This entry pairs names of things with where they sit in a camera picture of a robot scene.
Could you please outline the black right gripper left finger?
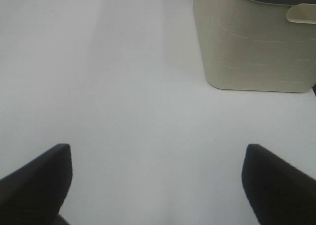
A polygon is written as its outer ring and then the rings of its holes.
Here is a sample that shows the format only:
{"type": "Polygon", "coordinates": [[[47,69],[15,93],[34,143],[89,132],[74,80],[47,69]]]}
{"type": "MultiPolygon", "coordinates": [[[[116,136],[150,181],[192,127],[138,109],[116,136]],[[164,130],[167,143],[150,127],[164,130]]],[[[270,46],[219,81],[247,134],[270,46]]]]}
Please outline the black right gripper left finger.
{"type": "Polygon", "coordinates": [[[60,214],[73,178],[71,147],[57,144],[0,180],[2,225],[66,225],[60,214]]]}

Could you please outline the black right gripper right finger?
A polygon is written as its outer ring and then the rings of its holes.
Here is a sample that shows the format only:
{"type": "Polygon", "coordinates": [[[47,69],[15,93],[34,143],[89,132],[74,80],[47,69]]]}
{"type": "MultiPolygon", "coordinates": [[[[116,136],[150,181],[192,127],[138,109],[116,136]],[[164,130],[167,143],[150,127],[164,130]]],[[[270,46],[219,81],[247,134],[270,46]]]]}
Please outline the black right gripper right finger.
{"type": "Polygon", "coordinates": [[[316,181],[258,144],[249,144],[242,186],[261,225],[314,225],[316,181]]]}

